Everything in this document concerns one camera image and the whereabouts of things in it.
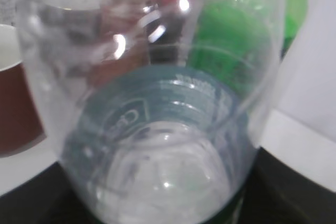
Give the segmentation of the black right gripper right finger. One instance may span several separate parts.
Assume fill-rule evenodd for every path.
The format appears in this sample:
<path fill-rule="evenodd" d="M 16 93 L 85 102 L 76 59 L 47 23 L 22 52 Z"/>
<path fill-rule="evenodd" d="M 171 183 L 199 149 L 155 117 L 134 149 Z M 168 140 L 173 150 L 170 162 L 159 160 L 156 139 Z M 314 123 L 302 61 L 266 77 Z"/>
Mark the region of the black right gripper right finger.
<path fill-rule="evenodd" d="M 261 149 L 244 187 L 210 223 L 335 223 L 335 193 Z"/>

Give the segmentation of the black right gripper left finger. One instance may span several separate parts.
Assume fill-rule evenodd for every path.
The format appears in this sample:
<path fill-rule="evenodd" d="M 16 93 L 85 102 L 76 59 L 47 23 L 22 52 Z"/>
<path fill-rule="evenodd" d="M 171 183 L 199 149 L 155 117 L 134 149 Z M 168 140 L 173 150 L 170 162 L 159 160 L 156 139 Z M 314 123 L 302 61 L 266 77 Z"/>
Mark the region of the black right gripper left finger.
<path fill-rule="evenodd" d="M 58 163 L 1 196 L 1 223 L 99 223 Z"/>

